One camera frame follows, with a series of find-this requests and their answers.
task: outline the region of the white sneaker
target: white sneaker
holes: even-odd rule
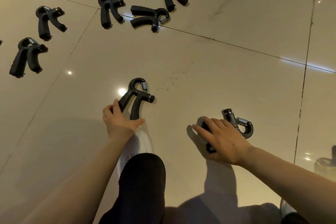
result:
[[[281,211],[281,217],[284,218],[286,215],[290,213],[296,213],[297,211],[290,206],[285,200],[281,199],[280,202],[280,211]]]
[[[126,163],[135,155],[140,153],[153,153],[151,142],[145,132],[137,129],[135,134],[127,142],[117,163],[118,176],[124,169]]]

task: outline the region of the hand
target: hand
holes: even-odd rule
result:
[[[203,120],[212,133],[195,124],[192,128],[216,149],[217,152],[210,154],[208,159],[240,166],[254,147],[227,120],[206,116]]]
[[[126,120],[121,113],[118,99],[115,99],[113,105],[108,105],[103,109],[103,120],[107,127],[109,138],[123,137],[129,140],[136,129],[145,122],[145,119]]]

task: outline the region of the tile floor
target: tile floor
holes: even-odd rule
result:
[[[111,17],[109,30],[97,0],[0,1],[1,223],[18,223],[90,160],[106,140],[102,108],[135,77],[156,97],[142,105],[142,130],[165,163],[167,210],[177,208],[181,223],[224,223],[218,205],[244,216],[239,223],[255,221],[253,213],[278,217],[275,193],[241,168],[205,161],[187,129],[225,108],[252,121],[255,146],[334,179],[333,167],[317,164],[336,144],[332,0],[189,0],[186,7],[173,0],[176,10],[158,33],[133,29],[130,7],[156,9],[164,0],[124,0],[125,22]],[[41,5],[61,7],[68,27],[62,33],[49,23],[53,38],[45,43],[35,16]],[[39,56],[40,74],[26,68],[17,79],[9,68],[28,36],[49,51]],[[115,172],[95,223],[113,205],[117,181]]]

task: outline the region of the black pants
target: black pants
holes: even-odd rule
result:
[[[166,169],[157,155],[141,153],[125,165],[119,179],[119,196],[99,224],[162,224],[165,213]],[[309,224],[290,213],[281,224]]]

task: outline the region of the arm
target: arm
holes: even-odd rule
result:
[[[71,177],[57,191],[49,195],[23,224],[62,223],[90,224],[118,159],[138,126],[144,119],[125,120],[118,100],[103,110],[109,141],[95,158],[77,175]]]
[[[216,149],[209,159],[250,171],[311,224],[336,223],[336,183],[253,147],[226,120],[203,120],[212,133],[192,127]]]

